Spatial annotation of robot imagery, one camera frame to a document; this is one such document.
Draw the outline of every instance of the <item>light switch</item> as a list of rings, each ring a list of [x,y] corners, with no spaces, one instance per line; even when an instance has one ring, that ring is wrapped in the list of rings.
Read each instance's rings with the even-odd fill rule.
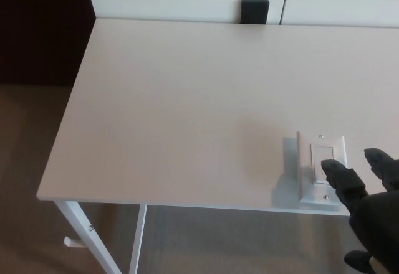
[[[334,158],[334,149],[331,146],[321,146],[312,144],[310,146],[312,151],[312,172],[314,184],[329,184],[322,169],[322,161]]]
[[[334,206],[344,209],[335,190],[327,182],[321,162],[334,159],[347,167],[345,139],[327,134],[297,133],[298,195],[300,204]]]

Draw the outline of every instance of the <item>floor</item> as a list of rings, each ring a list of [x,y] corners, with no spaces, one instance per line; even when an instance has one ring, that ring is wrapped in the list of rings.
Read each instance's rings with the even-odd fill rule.
[[[62,87],[0,85],[0,273],[103,273],[51,202],[36,191],[70,94]],[[138,207],[82,204],[122,273]],[[149,207],[140,274],[349,274],[362,248],[346,217]]]

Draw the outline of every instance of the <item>switch plate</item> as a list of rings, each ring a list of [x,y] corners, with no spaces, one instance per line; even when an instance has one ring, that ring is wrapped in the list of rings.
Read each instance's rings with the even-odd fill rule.
[[[347,166],[344,137],[297,132],[297,146],[299,202],[341,207],[321,161],[335,159]]]

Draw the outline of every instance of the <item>desk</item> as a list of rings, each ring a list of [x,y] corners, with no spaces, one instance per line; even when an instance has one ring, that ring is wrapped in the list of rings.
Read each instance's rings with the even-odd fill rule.
[[[299,204],[296,131],[345,136],[347,159],[399,156],[399,30],[97,19],[42,182],[107,273],[78,201],[347,214]]]

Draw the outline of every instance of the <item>white metal leg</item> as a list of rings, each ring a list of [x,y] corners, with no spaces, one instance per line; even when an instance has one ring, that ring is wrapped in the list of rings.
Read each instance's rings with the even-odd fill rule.
[[[79,204],[76,201],[54,202],[76,230],[83,243],[99,261],[105,272],[107,274],[122,274]]]
[[[132,261],[130,262],[129,274],[137,274],[138,260],[140,258],[140,249],[142,248],[142,238],[144,232],[145,214],[147,212],[147,205],[140,204],[138,212],[135,242],[133,244]]]

